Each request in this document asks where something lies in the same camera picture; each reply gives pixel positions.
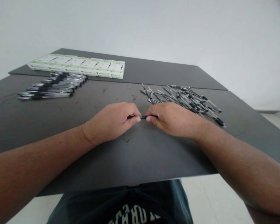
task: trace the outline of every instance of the dark gray tabletop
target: dark gray tabletop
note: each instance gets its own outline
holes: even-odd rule
[[[140,84],[87,81],[71,98],[21,102],[15,93],[42,77],[13,75],[0,81],[0,153],[68,130],[110,103],[151,105]],[[159,86],[149,85],[153,90]],[[230,91],[194,89],[223,112],[226,131],[280,162],[280,130]],[[40,195],[161,181],[216,173],[191,140],[164,134],[146,121],[85,154]]]
[[[191,86],[202,89],[227,90],[223,85],[208,75],[198,66],[176,64],[160,61],[145,60],[139,58],[129,58],[117,55],[100,54],[87,51],[78,51],[61,48],[54,54],[76,55],[86,58],[102,58],[107,60],[125,61],[125,70],[123,79],[111,79],[105,77],[92,77],[91,80],[109,81],[109,82],[127,82],[144,83],[154,85],[178,85]],[[24,65],[9,74],[22,74],[34,76],[49,76],[50,72],[36,71]]]

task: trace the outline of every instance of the row of pens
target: row of pens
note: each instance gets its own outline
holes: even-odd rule
[[[86,82],[87,76],[71,74],[71,73],[51,73],[50,77],[43,79],[41,83],[33,83],[31,87],[26,89],[26,92],[19,92],[19,100],[35,100],[45,98],[59,98],[59,97],[71,97],[75,89]],[[146,90],[142,84],[144,90],[140,90],[143,94],[147,95],[148,101],[152,104],[174,102],[184,108],[198,114],[202,117],[209,117],[213,119],[221,127],[226,127],[225,123],[216,115],[221,113],[215,104],[213,104],[208,98],[203,95],[199,95],[191,90],[188,86],[161,86],[165,93],[157,90],[154,92],[148,87]]]
[[[226,127],[225,123],[216,115],[221,113],[222,110],[205,96],[191,90],[189,86],[171,85],[167,86],[167,88],[161,86],[165,93],[160,90],[154,92],[150,87],[146,90],[143,84],[142,86],[144,90],[140,90],[140,92],[145,94],[148,97],[148,101],[152,104],[174,102],[201,117],[205,118],[207,116],[211,118],[223,128]]]
[[[75,89],[86,82],[87,76],[70,73],[51,73],[41,83],[33,83],[26,92],[19,92],[18,100],[71,97]]]

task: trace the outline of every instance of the forearm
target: forearm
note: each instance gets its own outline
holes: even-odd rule
[[[280,215],[280,164],[214,124],[206,125],[196,143],[225,181],[248,205]]]
[[[0,154],[0,223],[8,221],[71,163],[94,148],[76,127]]]

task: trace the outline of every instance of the hand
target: hand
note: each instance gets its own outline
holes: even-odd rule
[[[176,103],[160,103],[148,108],[146,120],[163,132],[197,139],[210,123]]]
[[[141,121],[135,116],[141,116],[141,113],[133,103],[109,104],[83,124],[82,130],[87,139],[99,145],[119,137]]]

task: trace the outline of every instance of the box stack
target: box stack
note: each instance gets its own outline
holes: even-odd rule
[[[28,66],[33,70],[70,72],[72,74],[123,79],[125,62],[48,54],[28,63]]]

